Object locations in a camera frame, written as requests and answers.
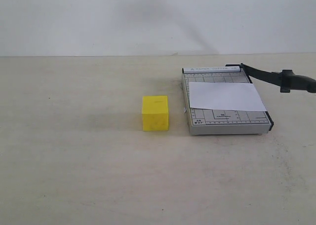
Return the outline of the yellow cube block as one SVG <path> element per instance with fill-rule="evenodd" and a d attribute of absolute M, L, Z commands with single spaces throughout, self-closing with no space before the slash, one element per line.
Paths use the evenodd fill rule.
<path fill-rule="evenodd" d="M 167 131 L 169 129 L 167 96 L 143 96 L 142 125 L 143 131 Z"/>

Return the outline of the grey paper cutter base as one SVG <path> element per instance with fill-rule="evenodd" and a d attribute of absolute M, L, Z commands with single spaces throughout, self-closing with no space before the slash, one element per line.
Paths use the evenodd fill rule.
<path fill-rule="evenodd" d="M 191 135 L 264 134 L 271 131 L 274 126 L 267 111 L 249 112 L 191 108 L 189 103 L 190 82 L 251 83 L 252 81 L 239 64 L 227 64 L 224 67 L 183 68 L 184 112 L 188 119 Z"/>

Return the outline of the black cutter blade arm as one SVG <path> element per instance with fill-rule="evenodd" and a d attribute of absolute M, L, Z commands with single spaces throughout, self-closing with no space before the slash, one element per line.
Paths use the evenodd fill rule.
<path fill-rule="evenodd" d="M 243 63 L 227 64 L 226 67 L 243 68 L 248 76 L 280 87 L 281 93 L 290 93 L 291 90 L 316 92 L 316 80 L 304 75 L 296 75 L 292 70 L 282 70 L 282 72 L 266 72 Z"/>

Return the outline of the white paper sheet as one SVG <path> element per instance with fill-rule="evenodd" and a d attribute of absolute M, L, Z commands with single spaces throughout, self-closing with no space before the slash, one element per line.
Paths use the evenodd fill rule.
<path fill-rule="evenodd" d="M 265 112 L 259 93 L 252 83 L 190 82 L 191 108 Z"/>

